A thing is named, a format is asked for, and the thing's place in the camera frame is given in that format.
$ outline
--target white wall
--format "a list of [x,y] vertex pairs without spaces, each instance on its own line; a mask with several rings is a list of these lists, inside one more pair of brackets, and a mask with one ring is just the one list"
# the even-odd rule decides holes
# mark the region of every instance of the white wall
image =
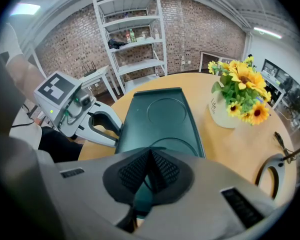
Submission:
[[248,54],[253,55],[253,64],[257,66],[258,71],[262,70],[267,59],[284,70],[300,85],[300,54],[287,47],[282,41],[275,42],[254,35]]

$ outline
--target person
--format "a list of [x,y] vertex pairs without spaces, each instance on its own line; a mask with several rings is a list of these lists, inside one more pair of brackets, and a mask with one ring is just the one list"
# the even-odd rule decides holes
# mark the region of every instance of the person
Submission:
[[[27,61],[20,49],[15,30],[9,23],[3,26],[0,34],[0,56],[16,87],[36,104],[34,90],[45,77],[36,66]],[[9,136],[27,142],[35,150],[48,152],[55,163],[78,160],[81,144],[69,141],[49,126],[40,127],[28,115],[29,109],[23,105],[14,119]]]

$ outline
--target fluorescent light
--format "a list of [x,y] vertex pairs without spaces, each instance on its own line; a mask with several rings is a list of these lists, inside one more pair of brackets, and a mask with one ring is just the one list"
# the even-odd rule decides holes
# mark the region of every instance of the fluorescent light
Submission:
[[253,29],[256,30],[256,31],[260,31],[260,32],[266,33],[266,34],[268,34],[268,35],[270,35],[270,36],[273,36],[273,37],[276,37],[276,38],[279,38],[279,39],[282,38],[281,35],[276,34],[276,33],[273,33],[273,32],[268,31],[268,30],[264,30],[264,29],[262,29],[262,28],[254,27]]
[[39,8],[39,5],[18,2],[10,13],[10,16],[20,14],[34,15]]

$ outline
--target vase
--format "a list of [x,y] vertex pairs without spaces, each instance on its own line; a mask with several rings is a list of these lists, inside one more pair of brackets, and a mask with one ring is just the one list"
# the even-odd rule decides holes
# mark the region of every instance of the vase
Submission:
[[224,99],[221,91],[215,91],[212,93],[208,107],[213,121],[218,126],[233,129],[239,125],[240,119],[238,117],[228,115],[226,100]]

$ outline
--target artificial flower bouquet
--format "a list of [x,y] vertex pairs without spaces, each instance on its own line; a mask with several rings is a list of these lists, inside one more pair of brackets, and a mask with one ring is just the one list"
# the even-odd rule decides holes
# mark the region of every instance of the artificial flower bouquet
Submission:
[[261,73],[256,72],[253,62],[252,56],[243,62],[233,60],[230,64],[211,61],[208,69],[212,74],[222,72],[220,82],[223,87],[217,81],[211,92],[221,91],[228,115],[258,125],[269,116],[269,109],[265,106],[271,99],[271,93],[265,90],[266,82]]

